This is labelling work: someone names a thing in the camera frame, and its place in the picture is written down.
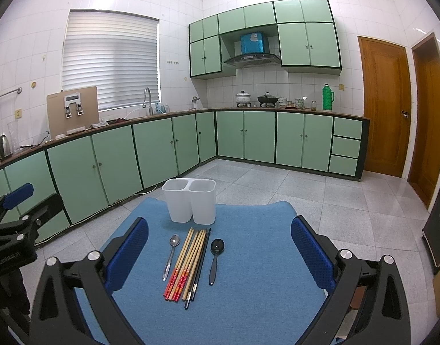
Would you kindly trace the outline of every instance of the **blue mat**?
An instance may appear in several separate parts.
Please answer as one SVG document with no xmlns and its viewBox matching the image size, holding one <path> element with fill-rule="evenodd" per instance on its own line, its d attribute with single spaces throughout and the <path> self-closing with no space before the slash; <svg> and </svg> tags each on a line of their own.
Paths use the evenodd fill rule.
<svg viewBox="0 0 440 345">
<path fill-rule="evenodd" d="M 217 278 L 209 286 L 213 258 L 209 245 L 198 292 L 188 310 L 181 300 L 164 300 L 162 273 L 170 253 L 170 236 L 177 233 L 181 239 L 175 263 L 188 229 L 201 227 L 192 221 L 172 222 L 166 203 L 148 198 L 110 239 L 124 235 L 138 216 L 148 221 L 148 241 L 113 298 L 147 345 L 293 345 L 325 300 L 292 241 L 290 225 L 296 213 L 287 202 L 217 205 L 210 242 L 221 238 L 225 243 L 218 257 Z M 78 298 L 91 332 L 107 344 L 81 292 L 78 290 Z"/>
</svg>

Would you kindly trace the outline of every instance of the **spoon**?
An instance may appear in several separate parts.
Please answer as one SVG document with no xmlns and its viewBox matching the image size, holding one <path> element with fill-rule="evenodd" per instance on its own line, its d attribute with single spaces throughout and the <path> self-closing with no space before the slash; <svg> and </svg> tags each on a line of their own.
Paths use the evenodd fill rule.
<svg viewBox="0 0 440 345">
<path fill-rule="evenodd" d="M 166 281 L 167 275 L 169 275 L 170 264 L 172 262 L 173 252 L 175 251 L 175 247 L 180 243 L 180 237 L 178 235 L 172 235 L 170 238 L 170 246 L 172 250 L 170 252 L 169 259 L 167 260 L 166 268 L 164 269 L 164 275 L 162 276 L 162 281 Z"/>
<path fill-rule="evenodd" d="M 217 257 L 224 249 L 224 242 L 222 239 L 215 239 L 210 244 L 210 250 L 214 254 L 214 260 L 212 261 L 212 267 L 210 267 L 209 285 L 214 285 L 215 277 L 217 276 Z"/>
</svg>

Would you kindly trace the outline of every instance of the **blue box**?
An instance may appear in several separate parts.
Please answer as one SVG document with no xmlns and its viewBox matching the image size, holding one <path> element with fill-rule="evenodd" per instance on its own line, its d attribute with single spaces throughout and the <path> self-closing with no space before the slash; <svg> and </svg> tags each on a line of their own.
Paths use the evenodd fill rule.
<svg viewBox="0 0 440 345">
<path fill-rule="evenodd" d="M 247 53 L 269 53 L 270 46 L 268 38 L 262 32 L 248 33 L 241 36 L 241 52 Z"/>
</svg>

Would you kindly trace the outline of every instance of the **towel rack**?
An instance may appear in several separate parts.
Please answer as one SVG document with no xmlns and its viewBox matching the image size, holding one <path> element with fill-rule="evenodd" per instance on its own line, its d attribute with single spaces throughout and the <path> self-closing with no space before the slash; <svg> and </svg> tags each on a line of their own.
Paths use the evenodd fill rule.
<svg viewBox="0 0 440 345">
<path fill-rule="evenodd" d="M 9 95 L 9 94 L 12 93 L 12 92 L 21 93 L 21 91 L 22 91 L 22 87 L 18 87 L 18 88 L 16 88 L 16 89 L 13 89 L 12 91 L 9 91 L 9 92 L 6 92 L 6 93 L 3 93 L 2 95 L 0 95 L 0 97 L 2 97 L 2 96 L 6 96 L 6 95 Z"/>
</svg>

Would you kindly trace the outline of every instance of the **window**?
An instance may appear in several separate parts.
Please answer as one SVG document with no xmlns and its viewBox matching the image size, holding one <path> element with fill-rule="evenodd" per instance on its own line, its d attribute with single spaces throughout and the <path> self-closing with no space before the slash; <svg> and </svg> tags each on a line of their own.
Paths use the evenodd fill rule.
<svg viewBox="0 0 440 345">
<path fill-rule="evenodd" d="M 96 86 L 100 111 L 141 105 L 146 87 L 159 102 L 158 23 L 133 14 L 70 11 L 62 88 Z"/>
</svg>

